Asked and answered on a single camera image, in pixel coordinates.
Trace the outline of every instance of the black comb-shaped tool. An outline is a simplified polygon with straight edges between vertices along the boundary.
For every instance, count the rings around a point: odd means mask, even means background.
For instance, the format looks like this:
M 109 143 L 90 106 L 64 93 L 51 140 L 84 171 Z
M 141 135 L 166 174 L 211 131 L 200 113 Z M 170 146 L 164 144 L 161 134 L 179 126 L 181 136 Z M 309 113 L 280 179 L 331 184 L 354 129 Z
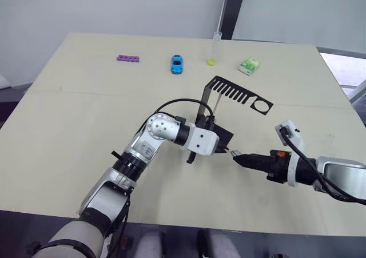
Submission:
M 218 92 L 219 94 L 225 95 L 234 101 L 240 102 L 242 105 L 247 102 L 247 100 L 251 97 L 256 97 L 256 100 L 252 102 L 250 108 L 254 109 L 255 111 L 266 115 L 273 103 L 267 101 L 266 99 L 260 97 L 258 94 L 251 92 L 248 89 L 241 87 L 240 85 L 234 84 L 224 78 L 219 76 L 215 76 L 205 87 L 204 93 L 202 95 L 202 101 L 208 102 L 208 98 L 210 97 L 211 90 Z M 256 108 L 256 102 L 261 101 L 267 104 L 267 110 L 260 110 Z

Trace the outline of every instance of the cable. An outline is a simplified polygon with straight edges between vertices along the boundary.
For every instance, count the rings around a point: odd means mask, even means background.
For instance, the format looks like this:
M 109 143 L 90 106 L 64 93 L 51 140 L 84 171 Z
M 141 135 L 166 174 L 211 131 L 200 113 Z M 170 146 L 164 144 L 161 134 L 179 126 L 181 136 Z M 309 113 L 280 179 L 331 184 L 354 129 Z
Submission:
M 361 205 L 366 205 L 366 200 L 363 199 L 358 199 L 350 194 L 348 194 L 347 192 L 343 191 L 342 189 L 340 189 L 337 185 L 335 185 L 334 183 L 332 183 L 331 181 L 329 181 L 326 177 L 324 177 L 323 175 L 321 175 L 316 167 L 313 165 L 313 163 L 309 160 L 308 157 L 306 157 L 293 143 L 292 141 L 288 138 L 287 136 L 287 130 L 285 128 L 281 128 L 280 129 L 281 132 L 281 136 L 282 138 L 285 140 L 285 142 L 288 144 L 288 146 L 297 154 L 299 155 L 299 157 L 301 157 L 310 167 L 310 169 L 313 171 L 313 173 L 315 174 L 315 176 L 317 177 L 319 183 L 321 184 L 321 186 L 323 187 L 323 189 L 334 199 L 338 200 L 338 201 L 342 201 L 342 202 L 348 202 L 348 203 L 359 203 Z M 339 193 L 339 195 L 334 194 L 334 192 L 332 190 L 329 189 L 328 185 L 330 185 L 335 191 L 337 191 Z
M 116 252 L 116 256 L 115 257 L 118 257 L 118 254 L 120 252 L 120 248 L 119 248 L 120 242 L 121 242 L 122 235 L 124 234 L 124 231 L 125 231 L 125 228 L 126 228 L 126 224 L 127 224 L 128 211 L 129 211 L 129 209 L 127 209 L 127 212 L 126 212 L 126 215 L 125 215 L 125 220 L 124 220 L 124 223 L 123 223 L 121 232 L 118 235 L 117 242 L 115 243 L 115 245 L 113 246 L 113 248 L 111 248 L 111 250 L 108 252 L 108 255 L 106 256 L 106 258 L 111 258 L 112 254 L 116 251 L 116 249 L 117 249 L 117 252 Z
M 162 108 L 166 107 L 167 105 L 170 105 L 172 103 L 175 102 L 196 102 L 200 105 L 203 105 L 204 107 L 207 108 L 207 110 L 209 111 L 210 115 L 213 116 L 213 111 L 212 109 L 209 107 L 208 104 L 206 104 L 205 102 L 202 102 L 200 100 L 196 100 L 196 99 L 190 99 L 190 98 L 182 98 L 182 99 L 175 99 L 175 100 L 171 100 L 169 102 L 166 102 L 165 104 L 161 105 L 156 111 L 155 113 L 158 113 L 158 111 L 160 111 Z
M 166 102 L 165 104 L 162 104 L 161 106 L 159 106 L 159 108 L 157 109 L 157 110 L 155 110 L 155 112 L 154 112 L 154 114 L 156 114 L 156 113 L 164 113 L 164 114 L 167 114 L 167 115 L 169 115 L 169 116 L 171 116 L 171 117 L 173 117 L 174 118 L 174 116 L 173 115 L 171 115 L 171 114 L 169 114 L 169 113 L 166 113 L 166 112 L 161 112 L 160 110 L 162 109 L 162 108 L 164 108 L 164 107 L 166 107 L 167 105 L 170 105 L 170 104 L 173 104 L 173 103 L 175 103 L 175 102 L 196 102 L 196 103 L 198 103 L 198 104 L 200 104 L 200 105 L 203 105 L 205 108 L 207 108 L 207 110 L 209 111 L 209 113 L 210 113 L 210 116 L 211 117 L 213 117 L 213 111 L 212 111 L 212 109 L 210 108 L 210 106 L 208 105 L 208 104 L 206 104 L 205 102 L 202 102 L 202 101 L 200 101 L 200 100 L 196 100 L 196 99 L 190 99 L 190 98 L 181 98 L 181 99 L 175 99 L 175 100 L 171 100 L 171 101 L 169 101 L 169 102 Z M 137 130 L 137 132 L 136 132 L 136 134 L 138 133 L 138 132 L 140 132 L 141 131 L 141 129 L 142 128 L 144 128 L 144 126 L 145 126 L 145 124 L 147 123 L 147 121 L 148 121 L 148 119 L 151 117 L 151 115 L 142 123 L 142 125 L 140 126 L 140 128 Z

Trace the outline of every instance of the beige table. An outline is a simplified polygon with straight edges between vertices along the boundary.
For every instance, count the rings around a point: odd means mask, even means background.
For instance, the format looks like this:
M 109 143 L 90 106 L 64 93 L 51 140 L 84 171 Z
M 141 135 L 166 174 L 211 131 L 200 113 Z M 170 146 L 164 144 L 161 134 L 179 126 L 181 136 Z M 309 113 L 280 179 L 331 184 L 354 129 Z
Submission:
M 274 103 L 263 116 L 223 97 L 218 124 L 234 133 L 229 147 L 269 154 L 284 149 L 274 126 L 300 128 L 309 157 L 366 162 L 366 130 L 313 46 L 223 41 L 217 66 L 205 63 L 210 41 L 70 34 L 0 130 L 0 209 L 74 217 L 81 200 L 141 122 L 173 98 L 201 98 L 222 76 Z M 118 62 L 118 54 L 140 63 Z M 184 72 L 170 73 L 181 54 Z M 262 62 L 250 77 L 238 64 Z M 211 105 L 217 95 L 212 95 Z M 194 121 L 197 105 L 166 108 Z M 291 188 L 244 169 L 228 154 L 197 157 L 165 144 L 138 181 L 129 220 L 241 231 L 366 235 L 366 208 L 309 186 Z

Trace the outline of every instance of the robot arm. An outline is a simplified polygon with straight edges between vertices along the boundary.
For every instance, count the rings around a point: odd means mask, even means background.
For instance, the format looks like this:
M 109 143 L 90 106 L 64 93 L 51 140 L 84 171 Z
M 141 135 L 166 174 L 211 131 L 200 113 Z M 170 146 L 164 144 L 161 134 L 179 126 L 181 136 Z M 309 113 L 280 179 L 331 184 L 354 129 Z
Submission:
M 297 149 L 304 152 L 304 141 L 292 121 L 282 122 L 275 130 L 283 145 L 289 145 L 294 151 Z M 304 156 L 307 159 L 305 160 L 298 152 L 282 150 L 271 150 L 270 156 L 240 154 L 236 150 L 231 154 L 241 166 L 266 172 L 269 181 L 282 184 L 287 182 L 290 186 L 296 186 L 297 183 L 312 185 L 316 191 L 326 192 L 341 201 L 347 201 L 342 199 L 345 194 L 350 195 L 349 200 L 352 197 L 366 199 L 366 165 L 360 162 L 323 156 L 317 159 Z M 366 204 L 364 200 L 359 201 L 357 203 Z
M 61 228 L 37 249 L 34 257 L 100 257 L 104 239 L 117 230 L 128 213 L 129 196 L 138 178 L 166 141 L 210 156 L 219 138 L 213 131 L 186 125 L 184 118 L 165 113 L 151 115 L 121 155 L 112 153 L 117 161 L 86 195 L 79 219 Z

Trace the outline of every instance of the metal rod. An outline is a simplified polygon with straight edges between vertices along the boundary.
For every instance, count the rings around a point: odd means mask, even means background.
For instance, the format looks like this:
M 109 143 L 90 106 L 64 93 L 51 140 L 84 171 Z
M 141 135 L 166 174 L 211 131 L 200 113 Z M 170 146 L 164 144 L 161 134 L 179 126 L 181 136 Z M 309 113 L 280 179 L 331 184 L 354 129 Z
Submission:
M 219 95 L 218 95 L 218 97 L 217 97 L 217 101 L 216 101 L 215 107 L 214 107 L 214 109 L 213 109 L 213 114 L 215 114 L 215 111 L 216 111 L 216 109 L 217 109 L 218 102 L 220 101 L 221 96 L 222 96 L 222 94 L 219 94 Z
M 339 85 L 341 88 L 351 88 L 351 89 L 354 89 L 356 88 L 357 86 L 356 85 Z
M 365 94 L 366 94 L 366 80 L 363 81 L 358 87 L 353 89 L 352 92 L 347 95 L 347 97 L 349 101 L 353 104 Z

